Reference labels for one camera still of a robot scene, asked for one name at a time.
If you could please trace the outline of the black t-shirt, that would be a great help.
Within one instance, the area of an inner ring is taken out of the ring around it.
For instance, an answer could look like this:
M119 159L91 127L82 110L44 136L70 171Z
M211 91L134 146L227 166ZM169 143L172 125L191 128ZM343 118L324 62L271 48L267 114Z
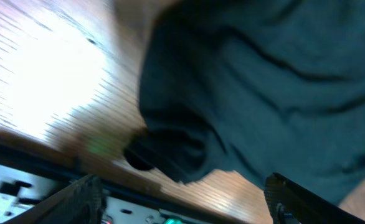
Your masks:
M181 1L153 27L139 110L135 169L277 172L338 204L365 179L365 1Z

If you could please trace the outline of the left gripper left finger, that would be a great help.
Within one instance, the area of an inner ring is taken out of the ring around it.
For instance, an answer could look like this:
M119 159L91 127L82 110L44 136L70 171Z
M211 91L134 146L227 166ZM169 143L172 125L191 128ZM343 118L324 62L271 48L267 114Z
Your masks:
M106 207L101 179L91 174L5 224L100 224Z

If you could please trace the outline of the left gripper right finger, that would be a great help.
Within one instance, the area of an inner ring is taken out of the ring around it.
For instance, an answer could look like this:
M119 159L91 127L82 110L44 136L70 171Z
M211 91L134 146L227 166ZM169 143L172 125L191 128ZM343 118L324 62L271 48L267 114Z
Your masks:
M278 173L267 177L263 192L273 224L365 224Z

